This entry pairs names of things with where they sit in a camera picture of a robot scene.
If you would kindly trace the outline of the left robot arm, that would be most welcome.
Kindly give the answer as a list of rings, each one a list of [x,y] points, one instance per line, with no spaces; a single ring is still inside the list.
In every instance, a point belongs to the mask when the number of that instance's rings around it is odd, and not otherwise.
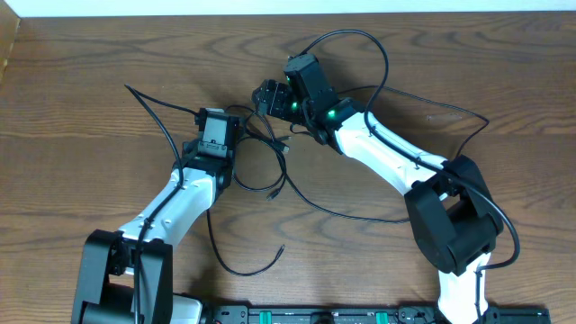
[[[239,117],[202,109],[199,137],[154,200],[116,231],[86,239],[74,323],[198,323],[200,301],[173,291],[173,254],[198,217],[230,185]]]

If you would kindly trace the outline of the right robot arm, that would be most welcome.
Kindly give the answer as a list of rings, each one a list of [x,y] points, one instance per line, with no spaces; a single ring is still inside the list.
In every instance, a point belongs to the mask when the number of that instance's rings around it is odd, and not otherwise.
[[[252,94],[266,115],[301,125],[320,144],[372,169],[403,195],[418,248],[437,271],[438,309],[450,323],[478,323],[488,309],[482,267],[503,221],[476,164],[420,149],[379,123],[366,106],[337,93],[312,54],[288,60],[281,83]]]

